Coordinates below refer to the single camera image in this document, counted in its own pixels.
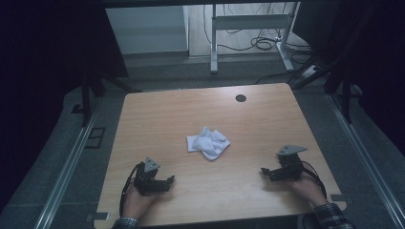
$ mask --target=dark background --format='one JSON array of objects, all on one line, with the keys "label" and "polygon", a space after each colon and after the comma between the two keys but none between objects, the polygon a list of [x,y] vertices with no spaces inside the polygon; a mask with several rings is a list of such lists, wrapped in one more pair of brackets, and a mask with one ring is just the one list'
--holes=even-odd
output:
[{"label": "dark background", "polygon": [[40,154],[64,95],[86,75],[128,76],[104,9],[1,1],[1,209]]},{"label": "dark background", "polygon": [[[364,4],[340,1],[328,39],[332,45],[321,54],[325,62],[342,50]],[[127,76],[105,10],[78,6],[0,2],[1,208],[41,152],[64,95],[80,86],[83,74]],[[404,9],[400,1],[382,2],[350,61],[352,82],[363,91],[360,104],[403,154]]]}]

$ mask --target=human hand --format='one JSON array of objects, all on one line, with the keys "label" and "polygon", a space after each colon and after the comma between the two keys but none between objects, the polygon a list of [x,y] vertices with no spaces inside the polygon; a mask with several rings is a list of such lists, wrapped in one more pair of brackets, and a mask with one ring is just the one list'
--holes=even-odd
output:
[{"label": "human hand", "polygon": [[[307,164],[304,164],[304,167],[310,171],[312,170]],[[328,203],[315,179],[305,172],[297,180],[286,180],[284,183],[301,198],[309,201],[313,207]]]},{"label": "human hand", "polygon": [[157,197],[158,195],[156,194],[144,197],[138,192],[134,184],[131,183],[125,195],[122,217],[139,219]]}]

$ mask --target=table top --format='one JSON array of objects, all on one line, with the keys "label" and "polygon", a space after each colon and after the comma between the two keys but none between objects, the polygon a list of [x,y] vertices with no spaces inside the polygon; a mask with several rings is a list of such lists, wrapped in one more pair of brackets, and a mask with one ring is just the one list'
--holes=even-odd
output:
[{"label": "table top", "polygon": [[[243,94],[245,102],[235,97]],[[186,137],[207,126],[230,145],[215,160],[188,153]],[[237,86],[128,94],[104,180],[95,227],[111,228],[119,218],[120,192],[136,164],[153,158],[156,179],[176,176],[139,224],[170,225],[253,219],[310,212],[309,204],[260,171],[277,169],[284,145],[308,147],[299,156],[315,167],[330,195],[339,188],[287,84]],[[345,202],[336,202],[342,209]]]}]

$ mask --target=plaid sleeve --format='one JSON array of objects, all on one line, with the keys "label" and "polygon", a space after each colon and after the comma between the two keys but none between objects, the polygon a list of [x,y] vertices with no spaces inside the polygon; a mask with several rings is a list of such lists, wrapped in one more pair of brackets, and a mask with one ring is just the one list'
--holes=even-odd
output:
[{"label": "plaid sleeve", "polygon": [[318,206],[314,209],[322,228],[328,229],[353,229],[355,226],[343,215],[335,203]]},{"label": "plaid sleeve", "polygon": [[114,223],[113,229],[136,229],[138,222],[132,218],[119,218]]}]

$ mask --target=white cloth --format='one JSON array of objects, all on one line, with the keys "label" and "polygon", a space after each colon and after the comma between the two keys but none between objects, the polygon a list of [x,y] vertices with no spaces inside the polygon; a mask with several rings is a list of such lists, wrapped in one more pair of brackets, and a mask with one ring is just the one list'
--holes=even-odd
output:
[{"label": "white cloth", "polygon": [[208,160],[215,160],[230,144],[226,136],[215,130],[203,127],[199,135],[187,137],[188,152],[201,151]]}]

